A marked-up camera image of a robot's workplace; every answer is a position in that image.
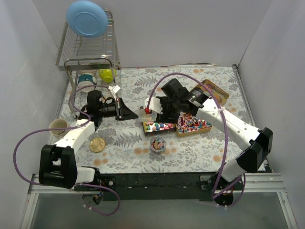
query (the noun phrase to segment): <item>plate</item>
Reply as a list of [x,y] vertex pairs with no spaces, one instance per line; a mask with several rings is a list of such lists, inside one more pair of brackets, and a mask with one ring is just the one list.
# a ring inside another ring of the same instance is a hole
[[97,37],[107,30],[108,17],[104,10],[91,1],[76,1],[66,11],[70,28],[82,37]]

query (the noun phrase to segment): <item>floral tablecloth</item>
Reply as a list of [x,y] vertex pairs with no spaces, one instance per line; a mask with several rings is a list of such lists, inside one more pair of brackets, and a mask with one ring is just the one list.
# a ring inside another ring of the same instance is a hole
[[[198,80],[209,79],[230,95],[224,105],[227,110],[249,123],[240,89],[232,67],[199,67],[199,68],[152,68],[121,70],[117,78],[120,81],[121,94],[125,104],[131,110],[142,105],[161,77],[168,73],[181,72]],[[196,83],[182,76],[179,79],[189,90]],[[69,123],[74,121],[68,108],[71,87],[68,87],[61,117]],[[157,95],[163,95],[161,87]],[[80,93],[75,104],[86,104],[86,94]],[[89,143],[93,138],[102,137],[106,147],[100,153],[93,153]],[[142,123],[134,120],[117,122],[114,118],[104,118],[100,128],[90,136],[76,153],[78,166],[98,167],[102,173],[153,173],[153,172],[200,172],[217,171],[224,153],[224,134],[216,128],[208,133],[178,138],[176,133],[163,135],[167,141],[166,151],[161,155],[150,152],[151,137],[145,137]],[[232,159],[241,150],[232,141],[228,144],[227,160]]]

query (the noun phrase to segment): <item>jar with candy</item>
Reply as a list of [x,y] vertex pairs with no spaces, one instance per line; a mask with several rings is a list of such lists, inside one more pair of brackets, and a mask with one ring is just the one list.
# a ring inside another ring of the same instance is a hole
[[166,140],[161,136],[151,138],[151,151],[155,154],[161,154],[166,149]]

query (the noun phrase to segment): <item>wire rack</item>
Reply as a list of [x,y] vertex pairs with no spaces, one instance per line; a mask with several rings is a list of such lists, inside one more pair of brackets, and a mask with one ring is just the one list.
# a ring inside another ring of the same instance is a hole
[[[72,93],[76,90],[77,75],[82,71],[111,69],[113,82],[117,81],[114,69],[118,71],[121,66],[116,48],[114,20],[109,10],[104,11],[108,17],[108,26],[107,31],[100,37],[81,37],[73,32],[67,23],[64,25],[56,65],[66,72]],[[69,108],[76,117],[72,104],[69,104]]]

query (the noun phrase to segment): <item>gray wall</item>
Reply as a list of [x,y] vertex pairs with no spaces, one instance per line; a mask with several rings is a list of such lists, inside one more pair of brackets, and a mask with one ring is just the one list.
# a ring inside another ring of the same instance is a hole
[[[55,117],[66,77],[55,66],[57,48],[31,0],[0,1],[0,222],[20,226],[29,184],[13,166],[13,149],[28,132],[46,128]],[[18,151],[18,165],[38,173],[48,133],[30,137]]]
[[269,161],[305,228],[305,2],[274,0],[240,64],[258,127],[274,131]]
[[[75,0],[33,0],[57,44]],[[239,63],[272,0],[92,0],[114,14],[123,67]]]

